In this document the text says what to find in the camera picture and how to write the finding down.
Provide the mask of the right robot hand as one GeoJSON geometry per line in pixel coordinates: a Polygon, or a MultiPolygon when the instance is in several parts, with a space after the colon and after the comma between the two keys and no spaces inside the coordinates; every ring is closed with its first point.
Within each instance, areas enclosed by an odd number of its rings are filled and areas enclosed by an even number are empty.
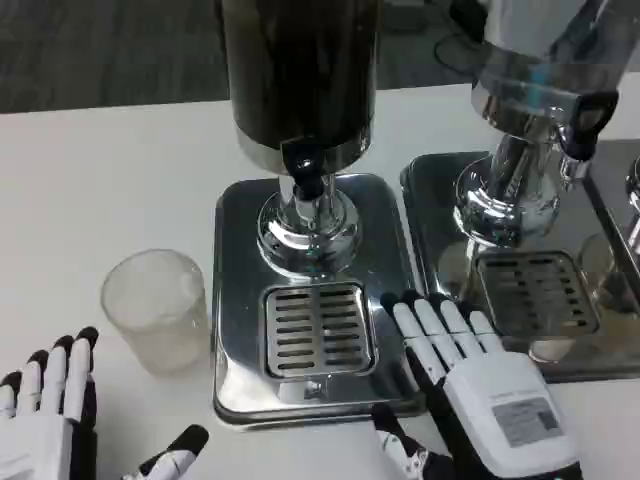
{"type": "Polygon", "coordinates": [[[403,336],[411,375],[447,447],[408,435],[392,410],[371,418],[383,452],[406,479],[580,479],[577,450],[539,368],[505,349],[468,303],[413,290],[380,304],[403,336]]]}

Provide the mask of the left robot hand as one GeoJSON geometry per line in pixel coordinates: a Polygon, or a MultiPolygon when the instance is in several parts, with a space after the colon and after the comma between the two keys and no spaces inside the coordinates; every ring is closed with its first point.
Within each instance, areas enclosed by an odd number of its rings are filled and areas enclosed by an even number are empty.
{"type": "Polygon", "coordinates": [[[3,479],[97,477],[98,338],[92,326],[64,335],[1,379],[3,479]]]}

